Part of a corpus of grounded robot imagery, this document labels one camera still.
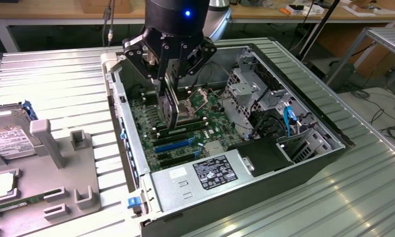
circuit board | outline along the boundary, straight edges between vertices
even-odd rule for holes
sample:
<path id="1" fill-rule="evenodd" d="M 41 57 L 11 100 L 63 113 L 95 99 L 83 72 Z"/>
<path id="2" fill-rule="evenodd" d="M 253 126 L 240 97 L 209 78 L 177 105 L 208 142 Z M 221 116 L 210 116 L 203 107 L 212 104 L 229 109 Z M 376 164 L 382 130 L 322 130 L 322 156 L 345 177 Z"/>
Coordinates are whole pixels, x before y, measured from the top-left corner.
<path id="1" fill-rule="evenodd" d="M 205 146 L 209 142 L 220 141 L 225 151 L 233 144 L 242 142 L 242 138 L 224 112 L 214 92 L 209 92 L 206 89 L 202 90 L 208 93 L 209 103 L 201 109 L 199 107 L 205 104 L 203 96 L 199 93 L 194 93 L 190 97 L 193 108 L 195 110 L 199 109 L 195 116 L 201 121 L 195 123 L 191 121 L 187 126 L 193 129 L 181 134 L 190 145 L 163 152 L 158 150 L 159 148 L 155 146 L 161 140 L 161 137 L 155 134 L 155 127 L 165 126 L 159 106 L 146 105 L 141 99 L 134 99 L 130 102 L 142 145 L 153 172 L 190 162 L 191 160 L 209 157 L 210 153 L 205 150 Z M 179 126 L 173 131 L 167 132 L 162 130 L 162 132 L 165 131 L 165 134 L 170 134 L 175 132 L 178 128 Z M 177 158 L 186 158 L 187 156 L 190 157 L 187 160 L 170 162 L 170 160 L 175 161 Z"/>

warning label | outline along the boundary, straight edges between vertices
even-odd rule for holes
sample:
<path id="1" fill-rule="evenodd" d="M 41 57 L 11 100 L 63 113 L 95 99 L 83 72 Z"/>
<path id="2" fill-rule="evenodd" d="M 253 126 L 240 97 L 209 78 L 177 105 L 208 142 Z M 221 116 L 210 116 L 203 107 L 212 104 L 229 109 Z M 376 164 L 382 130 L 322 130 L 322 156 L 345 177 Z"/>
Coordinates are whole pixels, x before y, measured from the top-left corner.
<path id="1" fill-rule="evenodd" d="M 9 156 L 34 150 L 34 145 L 23 129 L 0 132 L 0 155 Z"/>
<path id="2" fill-rule="evenodd" d="M 194 164 L 194 168 L 206 190 L 240 179 L 226 156 L 199 162 Z"/>

